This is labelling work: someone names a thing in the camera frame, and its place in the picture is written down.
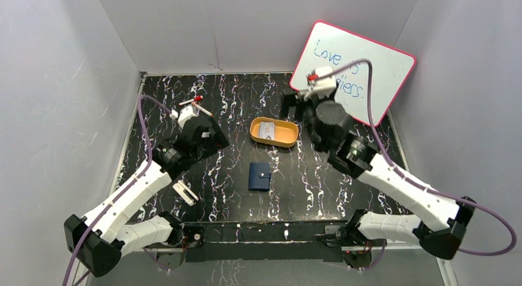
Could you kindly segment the silver credit card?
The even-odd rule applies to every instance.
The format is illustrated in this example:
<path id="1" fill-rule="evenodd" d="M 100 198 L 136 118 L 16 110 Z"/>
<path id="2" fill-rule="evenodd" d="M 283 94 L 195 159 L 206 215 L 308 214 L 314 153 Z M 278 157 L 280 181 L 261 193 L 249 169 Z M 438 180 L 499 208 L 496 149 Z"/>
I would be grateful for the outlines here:
<path id="1" fill-rule="evenodd" d="M 259 127 L 259 138 L 274 140 L 275 130 L 276 128 L 274 122 L 261 122 Z"/>

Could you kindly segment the red capped marker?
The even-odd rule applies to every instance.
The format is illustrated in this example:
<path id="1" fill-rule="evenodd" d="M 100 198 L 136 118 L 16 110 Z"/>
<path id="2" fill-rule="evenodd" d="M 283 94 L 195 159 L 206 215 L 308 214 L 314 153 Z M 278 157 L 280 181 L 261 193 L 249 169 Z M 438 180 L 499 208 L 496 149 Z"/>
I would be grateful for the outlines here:
<path id="1" fill-rule="evenodd" d="M 203 96 L 202 95 L 198 95 L 198 96 L 195 96 L 194 98 L 192 99 L 189 99 L 189 100 L 185 100 L 183 102 L 180 102 L 179 103 L 179 106 L 183 106 L 183 105 L 187 105 L 187 104 L 190 104 L 192 102 L 196 102 L 196 101 L 200 101 L 203 99 Z"/>

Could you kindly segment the aluminium frame rail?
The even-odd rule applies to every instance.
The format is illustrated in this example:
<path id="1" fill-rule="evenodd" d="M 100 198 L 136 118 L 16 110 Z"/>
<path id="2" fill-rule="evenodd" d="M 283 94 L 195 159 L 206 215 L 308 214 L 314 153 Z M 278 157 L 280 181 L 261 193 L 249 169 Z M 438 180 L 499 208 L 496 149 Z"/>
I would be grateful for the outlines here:
<path id="1" fill-rule="evenodd" d="M 67 247 L 95 277 L 113 270 L 121 259 L 137 252 L 156 258 L 160 267 L 174 268 L 168 256 L 186 263 L 213 260 L 323 260 L 355 271 L 377 265 L 382 250 L 424 250 L 399 240 L 370 240 L 348 234 L 341 222 L 176 223 L 163 218 L 129 224 L 114 238 L 85 224 L 66 226 Z"/>

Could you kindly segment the blue leather card holder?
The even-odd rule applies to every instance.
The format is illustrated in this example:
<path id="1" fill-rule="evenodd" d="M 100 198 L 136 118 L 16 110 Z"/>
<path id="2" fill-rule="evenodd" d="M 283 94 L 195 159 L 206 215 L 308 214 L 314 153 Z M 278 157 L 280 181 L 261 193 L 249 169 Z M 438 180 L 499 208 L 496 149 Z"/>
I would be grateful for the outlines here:
<path id="1" fill-rule="evenodd" d="M 249 166 L 248 190 L 269 192 L 271 168 L 268 162 L 251 162 Z"/>

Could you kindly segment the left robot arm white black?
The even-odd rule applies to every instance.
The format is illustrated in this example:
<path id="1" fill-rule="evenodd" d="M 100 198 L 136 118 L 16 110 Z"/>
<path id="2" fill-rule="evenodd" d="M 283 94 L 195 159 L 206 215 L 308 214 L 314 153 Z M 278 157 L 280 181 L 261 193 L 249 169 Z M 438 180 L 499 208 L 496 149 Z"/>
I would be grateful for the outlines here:
<path id="1" fill-rule="evenodd" d="M 152 150 L 149 160 L 96 208 L 64 223 L 68 249 L 95 277 L 108 274 L 120 259 L 151 244 L 176 247 L 187 241 L 183 222 L 169 212 L 128 224 L 139 208 L 163 188 L 173 188 L 188 204 L 196 194 L 178 177 L 194 164 L 226 148 L 229 142 L 211 116 L 194 115 L 180 121 L 181 133 Z"/>

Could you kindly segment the white marker red tip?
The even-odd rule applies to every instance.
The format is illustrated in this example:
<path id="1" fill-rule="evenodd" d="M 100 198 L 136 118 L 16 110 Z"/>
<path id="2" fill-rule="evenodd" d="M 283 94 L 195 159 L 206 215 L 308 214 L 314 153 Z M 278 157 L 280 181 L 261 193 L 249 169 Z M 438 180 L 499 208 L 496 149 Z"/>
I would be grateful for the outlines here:
<path id="1" fill-rule="evenodd" d="M 198 109 L 200 112 L 202 112 L 202 113 L 208 115 L 209 117 L 213 117 L 213 116 L 214 116 L 210 111 L 206 110 L 205 108 L 203 108 L 203 107 L 202 107 L 201 105 L 199 105 L 198 103 L 196 103 L 196 102 L 192 102 L 191 104 L 192 104 L 196 109 Z"/>

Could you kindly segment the orange oval tray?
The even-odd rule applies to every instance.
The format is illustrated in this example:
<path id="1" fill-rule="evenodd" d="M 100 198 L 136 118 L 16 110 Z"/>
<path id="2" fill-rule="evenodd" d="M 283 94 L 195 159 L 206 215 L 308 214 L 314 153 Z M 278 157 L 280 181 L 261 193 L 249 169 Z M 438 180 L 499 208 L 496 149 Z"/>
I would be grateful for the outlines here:
<path id="1" fill-rule="evenodd" d="M 297 142 L 299 128 L 292 122 L 257 117 L 251 122 L 249 133 L 257 143 L 291 148 Z"/>

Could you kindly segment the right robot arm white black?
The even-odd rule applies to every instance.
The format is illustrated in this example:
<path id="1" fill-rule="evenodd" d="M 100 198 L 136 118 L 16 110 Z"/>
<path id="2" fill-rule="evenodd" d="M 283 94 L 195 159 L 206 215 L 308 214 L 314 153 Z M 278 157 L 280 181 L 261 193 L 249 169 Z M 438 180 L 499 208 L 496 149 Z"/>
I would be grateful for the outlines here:
<path id="1" fill-rule="evenodd" d="M 390 239 L 419 245 L 444 260 L 453 259 L 475 210 L 467 204 L 470 198 L 447 199 L 435 195 L 433 188 L 415 187 L 414 176 L 387 162 L 375 144 L 351 130 L 353 119 L 330 95 L 305 100 L 301 92 L 285 91 L 280 117 L 286 118 L 291 107 L 295 119 L 304 123 L 315 151 L 326 153 L 334 169 L 378 189 L 410 211 L 408 215 L 384 215 L 357 210 L 344 228 L 325 234 L 326 244 L 363 245 L 369 240 Z"/>

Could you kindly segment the pink framed whiteboard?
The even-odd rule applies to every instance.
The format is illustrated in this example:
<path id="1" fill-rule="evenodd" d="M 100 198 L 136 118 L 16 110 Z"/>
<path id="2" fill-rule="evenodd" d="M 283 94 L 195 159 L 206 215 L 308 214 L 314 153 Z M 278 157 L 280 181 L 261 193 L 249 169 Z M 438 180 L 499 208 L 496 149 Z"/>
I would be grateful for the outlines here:
<path id="1" fill-rule="evenodd" d="M 317 21 L 289 84 L 304 90 L 308 74 L 331 67 L 338 83 L 336 102 L 357 121 L 379 125 L 415 65 L 409 53 Z"/>

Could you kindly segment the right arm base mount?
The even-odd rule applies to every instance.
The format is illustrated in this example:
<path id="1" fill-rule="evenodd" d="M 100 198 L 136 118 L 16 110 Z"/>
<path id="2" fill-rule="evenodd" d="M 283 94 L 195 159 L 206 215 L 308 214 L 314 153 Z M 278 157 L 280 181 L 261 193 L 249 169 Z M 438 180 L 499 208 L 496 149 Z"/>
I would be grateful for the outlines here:
<path id="1" fill-rule="evenodd" d="M 382 259 L 388 242 L 384 239 L 370 240 L 364 237 L 355 227 L 349 225 L 327 225 L 324 233 L 317 235 L 316 240 L 327 247 L 349 247 L 342 250 L 344 263 L 349 269 L 359 272 L 367 271 L 377 265 Z M 380 245 L 380 253 L 373 260 L 372 250 L 375 245 Z"/>

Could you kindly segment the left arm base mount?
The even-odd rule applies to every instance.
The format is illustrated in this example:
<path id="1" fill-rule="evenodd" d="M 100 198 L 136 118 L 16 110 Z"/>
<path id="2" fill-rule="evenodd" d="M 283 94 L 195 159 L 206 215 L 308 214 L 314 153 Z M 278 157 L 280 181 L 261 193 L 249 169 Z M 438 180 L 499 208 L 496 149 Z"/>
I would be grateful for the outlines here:
<path id="1" fill-rule="evenodd" d="M 189 249 L 204 246 L 205 229 L 202 226 L 186 226 L 173 230 L 173 234 L 161 245 L 142 249 L 158 265 L 159 271 L 168 274 L 185 262 Z"/>

